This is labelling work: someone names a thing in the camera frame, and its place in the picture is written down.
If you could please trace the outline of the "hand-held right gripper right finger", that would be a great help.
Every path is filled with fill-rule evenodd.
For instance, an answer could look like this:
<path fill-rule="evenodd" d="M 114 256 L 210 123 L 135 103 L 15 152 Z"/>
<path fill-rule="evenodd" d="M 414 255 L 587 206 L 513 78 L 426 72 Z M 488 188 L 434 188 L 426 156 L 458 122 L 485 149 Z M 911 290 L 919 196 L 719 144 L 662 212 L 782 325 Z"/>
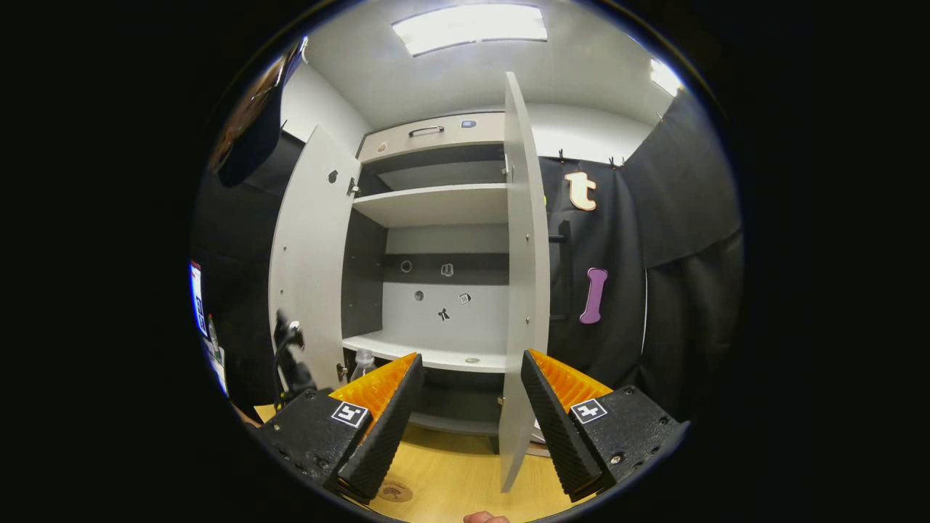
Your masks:
<path fill-rule="evenodd" d="M 681 446 L 678 421 L 634 385 L 611 389 L 547 354 L 522 355 L 522 385 L 572 502 L 625 489 Z"/>

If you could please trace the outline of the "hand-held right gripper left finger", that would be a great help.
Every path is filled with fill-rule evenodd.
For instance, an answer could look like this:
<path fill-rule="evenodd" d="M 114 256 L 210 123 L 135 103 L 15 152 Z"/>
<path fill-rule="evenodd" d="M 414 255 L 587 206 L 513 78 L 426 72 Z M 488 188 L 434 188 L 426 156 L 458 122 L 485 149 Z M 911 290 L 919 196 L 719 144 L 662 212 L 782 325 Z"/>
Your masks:
<path fill-rule="evenodd" d="M 300 393 L 256 428 L 256 436 L 303 482 L 370 503 L 395 459 L 423 380 L 421 354 L 407 354 L 339 389 Z"/>

